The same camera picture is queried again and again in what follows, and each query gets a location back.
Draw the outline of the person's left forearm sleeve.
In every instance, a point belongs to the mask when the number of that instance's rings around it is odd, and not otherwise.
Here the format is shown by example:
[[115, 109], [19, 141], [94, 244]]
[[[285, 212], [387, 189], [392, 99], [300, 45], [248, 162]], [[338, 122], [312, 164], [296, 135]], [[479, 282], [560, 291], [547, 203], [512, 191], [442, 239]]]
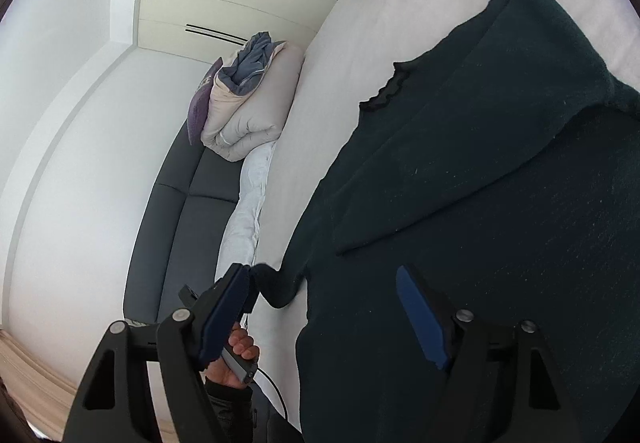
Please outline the person's left forearm sleeve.
[[303, 442], [303, 434], [273, 407], [258, 385], [235, 389], [205, 379], [226, 442]]

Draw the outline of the person's left hand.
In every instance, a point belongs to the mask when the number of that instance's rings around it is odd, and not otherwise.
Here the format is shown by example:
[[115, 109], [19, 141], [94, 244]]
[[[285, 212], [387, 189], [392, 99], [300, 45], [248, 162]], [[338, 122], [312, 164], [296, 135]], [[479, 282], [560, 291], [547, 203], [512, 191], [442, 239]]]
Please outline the person's left hand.
[[258, 364], [259, 348], [248, 331], [235, 323], [226, 353], [208, 365], [204, 377], [217, 385], [242, 390], [253, 380]]

